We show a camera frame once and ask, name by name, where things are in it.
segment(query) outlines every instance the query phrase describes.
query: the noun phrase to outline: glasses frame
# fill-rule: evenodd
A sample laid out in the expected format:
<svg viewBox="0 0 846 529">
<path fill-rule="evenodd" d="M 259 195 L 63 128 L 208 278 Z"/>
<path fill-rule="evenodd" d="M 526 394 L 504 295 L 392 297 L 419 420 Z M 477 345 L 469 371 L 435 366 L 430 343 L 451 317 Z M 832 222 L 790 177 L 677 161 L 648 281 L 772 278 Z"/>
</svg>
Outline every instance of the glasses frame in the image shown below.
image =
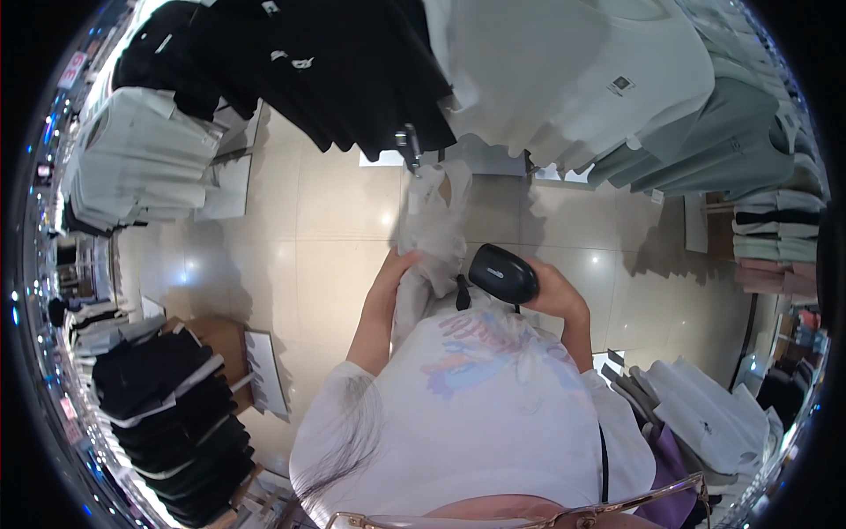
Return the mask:
<svg viewBox="0 0 846 529">
<path fill-rule="evenodd" d="M 575 509 L 567 509 L 555 516 L 538 521 L 531 521 L 525 525 L 510 527 L 509 529 L 545 529 L 547 527 L 554 526 L 565 516 L 574 514 L 581 515 L 576 521 L 576 527 L 578 529 L 591 529 L 591 527 L 596 524 L 596 518 L 599 515 L 609 512 L 634 509 L 635 507 L 650 504 L 653 501 L 666 498 L 667 496 L 675 493 L 680 493 L 683 490 L 696 487 L 697 485 L 700 487 L 697 496 L 699 500 L 705 504 L 705 519 L 707 521 L 708 529 L 711 529 L 711 506 L 708 504 L 708 487 L 705 484 L 705 475 L 702 472 L 696 472 L 687 476 L 683 480 L 670 483 L 666 487 L 651 490 L 646 494 L 641 494 L 640 496 L 635 496 L 612 504 L 596 504 L 588 505 L 586 507 L 577 507 Z M 355 527 L 356 529 L 396 529 L 395 527 L 381 526 L 378 522 L 370 520 L 365 515 L 350 512 L 336 512 L 331 518 L 329 518 L 326 529 L 332 529 L 332 525 L 334 525 L 335 520 L 340 517 L 347 518 L 349 520 L 349 526 Z"/>
</svg>

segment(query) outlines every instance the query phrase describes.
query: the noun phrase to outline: eyeglasses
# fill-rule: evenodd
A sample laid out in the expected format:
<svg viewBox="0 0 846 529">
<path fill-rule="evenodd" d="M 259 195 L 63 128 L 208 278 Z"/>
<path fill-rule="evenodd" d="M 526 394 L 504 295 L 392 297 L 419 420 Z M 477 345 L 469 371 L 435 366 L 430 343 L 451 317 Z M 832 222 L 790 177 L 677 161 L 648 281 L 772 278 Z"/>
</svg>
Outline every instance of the eyeglasses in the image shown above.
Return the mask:
<svg viewBox="0 0 846 529">
<path fill-rule="evenodd" d="M 337 512 L 329 518 L 326 529 L 332 529 L 335 521 L 346 518 L 349 526 L 356 529 L 544 529 L 552 527 L 565 516 L 578 515 L 577 529 L 591 529 L 596 518 L 610 512 L 624 511 L 652 503 L 690 488 L 699 487 L 698 498 L 705 504 L 705 519 L 711 529 L 711 507 L 708 505 L 708 487 L 702 472 L 691 474 L 681 481 L 670 483 L 666 487 L 651 490 L 646 494 L 625 499 L 613 504 L 597 504 L 578 507 L 560 512 L 550 518 L 531 520 L 530 518 L 508 518 L 494 520 L 445 520 L 418 516 L 376 515 L 364 516 L 349 512 Z"/>
</svg>

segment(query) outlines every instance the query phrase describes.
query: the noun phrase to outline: person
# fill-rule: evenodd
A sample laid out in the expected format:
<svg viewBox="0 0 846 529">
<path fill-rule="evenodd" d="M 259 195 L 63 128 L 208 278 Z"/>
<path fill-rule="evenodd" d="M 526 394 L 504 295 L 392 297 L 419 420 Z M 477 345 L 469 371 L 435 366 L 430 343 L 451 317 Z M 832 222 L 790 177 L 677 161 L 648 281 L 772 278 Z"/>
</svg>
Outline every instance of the person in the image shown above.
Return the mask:
<svg viewBox="0 0 846 529">
<path fill-rule="evenodd" d="M 385 527 L 499 529 L 552 517 L 575 528 L 584 518 L 560 513 L 648 493 L 654 456 L 593 368 L 591 311 L 573 285 L 526 259 L 540 288 L 523 306 L 563 318 L 560 339 L 471 288 L 469 309 L 436 303 L 392 356 L 399 280 L 419 260 L 388 253 L 346 361 L 299 427 L 290 476 L 312 520 L 327 527 L 351 512 L 399 520 Z M 657 526 L 618 511 L 594 527 Z"/>
</svg>

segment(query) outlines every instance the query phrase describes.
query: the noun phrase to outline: graphic print on shirt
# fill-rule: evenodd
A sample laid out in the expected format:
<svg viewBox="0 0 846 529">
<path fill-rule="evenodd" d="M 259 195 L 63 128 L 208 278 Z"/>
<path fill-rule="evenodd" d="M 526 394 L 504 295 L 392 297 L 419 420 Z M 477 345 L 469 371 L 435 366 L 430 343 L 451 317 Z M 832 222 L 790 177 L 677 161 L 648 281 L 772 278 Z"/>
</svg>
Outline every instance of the graphic print on shirt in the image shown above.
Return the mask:
<svg viewBox="0 0 846 529">
<path fill-rule="evenodd" d="M 516 337 L 504 335 L 502 322 L 490 312 L 458 314 L 437 324 L 443 331 L 442 342 L 447 353 L 438 362 L 420 367 L 428 376 L 426 388 L 444 400 L 456 393 L 494 378 L 503 370 L 514 371 L 520 382 L 519 364 L 528 355 L 538 355 L 544 367 L 550 369 L 562 388 L 584 392 L 574 375 L 575 362 L 561 344 L 541 341 L 528 326 Z"/>
<path fill-rule="evenodd" d="M 291 61 L 291 66 L 293 66 L 296 69 L 311 68 L 311 61 L 313 61 L 313 60 L 315 60 L 315 58 L 313 58 L 313 57 L 312 58 L 299 59 L 299 60 L 293 60 L 293 61 Z"/>
</svg>

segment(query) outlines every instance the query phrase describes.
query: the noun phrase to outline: clothing label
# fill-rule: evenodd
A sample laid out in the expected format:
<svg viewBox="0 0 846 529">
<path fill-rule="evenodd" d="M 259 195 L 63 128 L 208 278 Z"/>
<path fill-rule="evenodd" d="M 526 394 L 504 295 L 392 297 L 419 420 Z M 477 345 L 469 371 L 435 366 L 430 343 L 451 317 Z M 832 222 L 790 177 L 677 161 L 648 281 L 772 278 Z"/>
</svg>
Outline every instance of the clothing label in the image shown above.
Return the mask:
<svg viewBox="0 0 846 529">
<path fill-rule="evenodd" d="M 203 136 L 203 145 L 207 147 L 214 147 L 217 145 L 217 140 L 206 134 Z"/>
<path fill-rule="evenodd" d="M 313 61 L 313 60 L 315 60 L 315 58 L 313 58 L 313 57 L 312 58 L 299 59 L 299 60 L 293 60 L 293 61 L 291 61 L 291 66 L 293 66 L 296 69 L 311 68 L 311 61 Z"/>
<path fill-rule="evenodd" d="M 630 91 L 636 86 L 637 85 L 631 79 L 621 75 L 617 79 L 611 81 L 606 88 L 615 96 L 622 97 L 626 91 Z"/>
<path fill-rule="evenodd" d="M 279 12 L 279 7 L 275 2 L 262 2 L 261 6 L 264 8 L 265 13 L 267 13 L 267 16 L 269 17 L 272 17 L 274 14 Z"/>
<path fill-rule="evenodd" d="M 164 47 L 168 45 L 168 42 L 170 42 L 171 38 L 173 38 L 173 35 L 168 33 L 168 36 L 164 37 L 164 40 L 161 44 L 159 44 L 159 47 L 156 49 L 155 53 L 159 53 L 161 50 L 163 50 Z"/>
</svg>

